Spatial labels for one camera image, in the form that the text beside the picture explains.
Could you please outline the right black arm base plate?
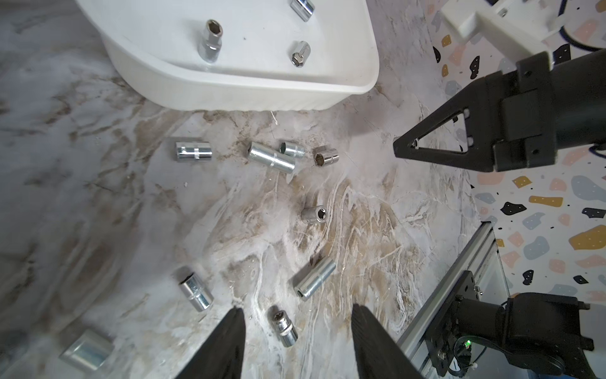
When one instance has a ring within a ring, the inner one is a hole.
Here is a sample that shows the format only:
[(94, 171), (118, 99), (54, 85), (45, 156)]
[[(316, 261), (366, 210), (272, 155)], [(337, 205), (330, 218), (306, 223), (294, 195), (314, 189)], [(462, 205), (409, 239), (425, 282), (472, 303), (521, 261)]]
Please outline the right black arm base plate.
[(429, 360), (439, 377), (446, 376), (454, 358), (453, 349), (459, 335), (456, 312), (464, 299), (478, 299), (473, 273), (469, 270), (462, 272), (424, 334)]

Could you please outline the upright chrome socket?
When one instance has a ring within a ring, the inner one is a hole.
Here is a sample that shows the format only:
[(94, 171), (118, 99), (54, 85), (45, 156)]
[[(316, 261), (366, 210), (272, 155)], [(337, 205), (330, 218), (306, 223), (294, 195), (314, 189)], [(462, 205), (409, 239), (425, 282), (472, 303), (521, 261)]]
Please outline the upright chrome socket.
[(301, 213), (301, 219), (310, 224), (323, 224), (328, 218), (328, 210), (323, 205), (305, 208)]

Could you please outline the chrome socket middle row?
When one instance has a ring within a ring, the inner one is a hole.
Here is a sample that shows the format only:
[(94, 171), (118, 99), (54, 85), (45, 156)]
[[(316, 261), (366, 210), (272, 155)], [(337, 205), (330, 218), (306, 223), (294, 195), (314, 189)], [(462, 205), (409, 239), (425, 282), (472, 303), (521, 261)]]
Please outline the chrome socket middle row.
[(108, 360), (114, 348), (109, 339), (87, 329), (61, 353), (60, 359), (79, 370), (94, 372)]

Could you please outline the long chrome socket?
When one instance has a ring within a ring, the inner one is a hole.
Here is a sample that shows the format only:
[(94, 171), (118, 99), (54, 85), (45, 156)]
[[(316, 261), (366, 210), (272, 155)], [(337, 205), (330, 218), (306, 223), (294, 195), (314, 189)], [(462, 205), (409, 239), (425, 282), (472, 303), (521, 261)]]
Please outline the long chrome socket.
[(329, 257), (317, 262), (309, 273), (295, 286), (295, 292), (302, 301), (308, 301), (336, 270), (336, 262)]
[(267, 146), (252, 142), (248, 150), (248, 159), (265, 166), (274, 168), (286, 174), (292, 174), (295, 170), (295, 159), (282, 154)]

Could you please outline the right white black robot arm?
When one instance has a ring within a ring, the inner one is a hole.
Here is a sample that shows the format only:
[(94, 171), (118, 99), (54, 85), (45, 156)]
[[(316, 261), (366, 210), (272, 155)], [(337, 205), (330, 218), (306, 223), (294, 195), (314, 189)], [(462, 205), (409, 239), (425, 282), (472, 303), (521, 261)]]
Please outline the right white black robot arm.
[[(563, 148), (605, 144), (605, 52), (565, 63), (540, 53), (508, 74), (471, 82), (395, 140), (394, 154), (472, 171), (512, 171), (555, 163)], [(522, 293), (503, 305), (472, 294), (464, 272), (433, 306), (423, 339), (439, 375), (468, 342), (504, 354), (512, 366), (538, 374), (592, 378), (582, 335), (588, 303), (573, 296)]]

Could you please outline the long chrome socket upper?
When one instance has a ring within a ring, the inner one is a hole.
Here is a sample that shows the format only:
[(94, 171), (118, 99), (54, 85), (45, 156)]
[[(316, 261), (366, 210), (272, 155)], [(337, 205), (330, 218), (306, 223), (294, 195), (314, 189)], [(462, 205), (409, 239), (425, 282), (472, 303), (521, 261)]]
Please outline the long chrome socket upper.
[(248, 159), (265, 166), (274, 168), (286, 174), (292, 174), (295, 170), (295, 159), (282, 154), (267, 146), (252, 142), (248, 150)]

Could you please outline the chrome socket with groove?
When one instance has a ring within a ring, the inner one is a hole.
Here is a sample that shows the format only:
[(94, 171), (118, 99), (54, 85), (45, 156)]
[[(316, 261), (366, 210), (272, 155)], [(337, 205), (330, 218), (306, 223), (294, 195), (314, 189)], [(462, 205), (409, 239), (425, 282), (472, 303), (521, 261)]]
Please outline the chrome socket with groove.
[(213, 157), (211, 145), (208, 142), (176, 142), (177, 160), (210, 161)]

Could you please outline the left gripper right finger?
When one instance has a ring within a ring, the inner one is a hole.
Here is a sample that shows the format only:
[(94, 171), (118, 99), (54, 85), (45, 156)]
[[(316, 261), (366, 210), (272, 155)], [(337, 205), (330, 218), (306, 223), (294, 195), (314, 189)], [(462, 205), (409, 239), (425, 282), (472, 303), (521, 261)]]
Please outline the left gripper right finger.
[(353, 305), (351, 329), (360, 378), (422, 378), (367, 307)]

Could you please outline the chrome socket right row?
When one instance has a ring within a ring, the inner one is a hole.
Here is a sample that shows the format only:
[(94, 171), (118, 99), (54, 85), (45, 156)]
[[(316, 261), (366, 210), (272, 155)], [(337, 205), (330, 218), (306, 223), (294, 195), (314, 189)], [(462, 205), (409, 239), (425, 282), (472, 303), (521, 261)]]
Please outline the chrome socket right row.
[(205, 312), (213, 305), (214, 296), (196, 273), (187, 276), (179, 288), (198, 312)]

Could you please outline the small chrome socket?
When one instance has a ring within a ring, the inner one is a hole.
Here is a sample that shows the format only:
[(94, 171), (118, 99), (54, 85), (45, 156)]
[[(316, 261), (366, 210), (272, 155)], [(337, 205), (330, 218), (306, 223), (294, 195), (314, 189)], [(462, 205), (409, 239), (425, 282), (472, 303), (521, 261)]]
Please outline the small chrome socket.
[(293, 158), (302, 158), (306, 155), (306, 150), (303, 146), (288, 141), (280, 143), (279, 152)]
[(293, 347), (298, 341), (298, 332), (287, 312), (279, 310), (271, 318), (273, 326), (284, 347)]

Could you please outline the small chrome socket lower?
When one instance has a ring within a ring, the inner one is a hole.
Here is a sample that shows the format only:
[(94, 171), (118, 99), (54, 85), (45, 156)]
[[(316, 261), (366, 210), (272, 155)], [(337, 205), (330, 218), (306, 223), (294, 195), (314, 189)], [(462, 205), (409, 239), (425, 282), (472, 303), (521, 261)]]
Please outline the small chrome socket lower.
[(293, 347), (298, 341), (298, 332), (287, 312), (279, 310), (271, 318), (273, 326), (284, 347)]

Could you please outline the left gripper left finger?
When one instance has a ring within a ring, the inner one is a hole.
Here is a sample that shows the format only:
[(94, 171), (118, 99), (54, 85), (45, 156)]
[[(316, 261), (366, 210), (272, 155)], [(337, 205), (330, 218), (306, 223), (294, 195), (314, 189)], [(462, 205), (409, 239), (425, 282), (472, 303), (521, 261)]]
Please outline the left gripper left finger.
[(176, 378), (241, 378), (246, 348), (242, 308), (230, 309)]

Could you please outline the white plastic storage box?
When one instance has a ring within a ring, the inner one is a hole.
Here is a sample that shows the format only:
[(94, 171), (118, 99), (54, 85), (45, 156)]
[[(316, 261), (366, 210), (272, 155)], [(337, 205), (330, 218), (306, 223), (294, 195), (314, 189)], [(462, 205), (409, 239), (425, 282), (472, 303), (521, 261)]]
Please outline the white plastic storage box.
[[(364, 1), (80, 1), (115, 69), (146, 99), (180, 111), (324, 110), (367, 93), (380, 71)], [(198, 52), (207, 20), (223, 27), (213, 64)], [(311, 47), (297, 68), (299, 41)]]

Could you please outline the chrome socket row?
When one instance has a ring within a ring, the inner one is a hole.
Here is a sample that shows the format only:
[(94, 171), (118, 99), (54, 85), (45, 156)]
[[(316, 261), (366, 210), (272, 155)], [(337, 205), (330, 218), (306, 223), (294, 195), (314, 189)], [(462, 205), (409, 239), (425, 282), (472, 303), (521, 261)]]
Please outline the chrome socket row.
[(213, 305), (214, 296), (196, 273), (187, 276), (179, 288), (198, 312), (205, 312)]
[(60, 359), (79, 370), (94, 372), (108, 360), (114, 348), (109, 339), (87, 329), (61, 353)]

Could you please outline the long chrome socket lower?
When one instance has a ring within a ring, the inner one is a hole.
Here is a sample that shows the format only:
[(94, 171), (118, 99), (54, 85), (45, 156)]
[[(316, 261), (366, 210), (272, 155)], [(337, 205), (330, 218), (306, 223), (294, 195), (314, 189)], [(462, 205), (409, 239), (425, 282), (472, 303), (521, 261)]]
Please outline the long chrome socket lower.
[(308, 301), (336, 270), (336, 262), (329, 257), (317, 262), (309, 273), (295, 286), (295, 292), (302, 301)]

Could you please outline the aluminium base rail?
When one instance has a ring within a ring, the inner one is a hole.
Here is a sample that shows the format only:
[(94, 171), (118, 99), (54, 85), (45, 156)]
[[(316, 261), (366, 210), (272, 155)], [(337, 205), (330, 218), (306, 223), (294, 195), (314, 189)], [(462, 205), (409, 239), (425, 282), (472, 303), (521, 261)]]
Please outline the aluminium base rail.
[(425, 333), (443, 306), (453, 299), (457, 292), (496, 305), (510, 296), (499, 247), (490, 222), (483, 222), (473, 234), (397, 342), (404, 355), (420, 371), (423, 378), (440, 377), (437, 369), (432, 365)]

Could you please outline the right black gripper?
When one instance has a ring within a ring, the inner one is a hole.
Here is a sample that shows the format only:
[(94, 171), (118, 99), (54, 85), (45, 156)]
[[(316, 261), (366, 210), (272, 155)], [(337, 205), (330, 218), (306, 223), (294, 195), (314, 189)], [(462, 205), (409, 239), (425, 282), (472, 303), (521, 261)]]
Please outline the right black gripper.
[(493, 172), (549, 166), (561, 149), (582, 145), (605, 154), (604, 50), (555, 66), (540, 53), (472, 81), (393, 149), (401, 159)]

